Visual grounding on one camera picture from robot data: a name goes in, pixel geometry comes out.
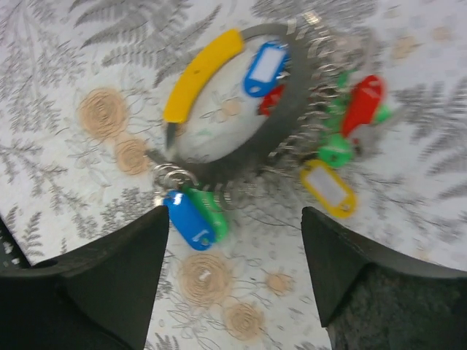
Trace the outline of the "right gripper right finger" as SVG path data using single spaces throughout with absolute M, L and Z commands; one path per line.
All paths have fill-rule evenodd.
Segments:
M 466 272 L 402 254 L 312 207 L 301 233 L 332 349 L 466 348 Z

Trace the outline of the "blue tag key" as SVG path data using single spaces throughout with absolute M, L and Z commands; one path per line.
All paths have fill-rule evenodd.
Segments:
M 168 167 L 161 188 L 155 192 L 154 206 L 166 206 L 169 219 L 188 245 L 196 251 L 206 251 L 215 242 L 215 231 L 184 189 L 195 178 L 181 168 Z

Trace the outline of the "green tag key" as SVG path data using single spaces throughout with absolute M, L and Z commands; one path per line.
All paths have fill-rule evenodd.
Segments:
M 215 241 L 222 241 L 229 231 L 228 221 L 223 210 L 215 202 L 213 193 L 188 186 L 184 186 L 182 190 L 193 202 L 201 216 L 212 226 L 215 232 Z

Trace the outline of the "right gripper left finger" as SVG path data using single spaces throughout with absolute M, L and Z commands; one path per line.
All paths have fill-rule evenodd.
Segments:
M 143 349 L 169 236 L 167 208 L 32 265 L 1 227 L 3 349 Z

